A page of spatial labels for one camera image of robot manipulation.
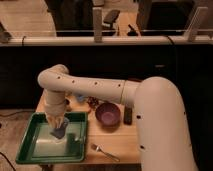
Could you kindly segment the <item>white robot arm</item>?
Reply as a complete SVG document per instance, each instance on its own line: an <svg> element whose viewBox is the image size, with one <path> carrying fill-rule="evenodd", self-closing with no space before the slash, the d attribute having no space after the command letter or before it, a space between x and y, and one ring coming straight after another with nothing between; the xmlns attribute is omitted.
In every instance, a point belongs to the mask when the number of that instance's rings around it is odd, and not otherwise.
<svg viewBox="0 0 213 171"><path fill-rule="evenodd" d="M44 89L48 123L57 128L65 115L65 94L92 96L134 110L142 171L199 171L182 96L170 80L154 76L141 82L75 77L55 65L38 75Z"/></svg>

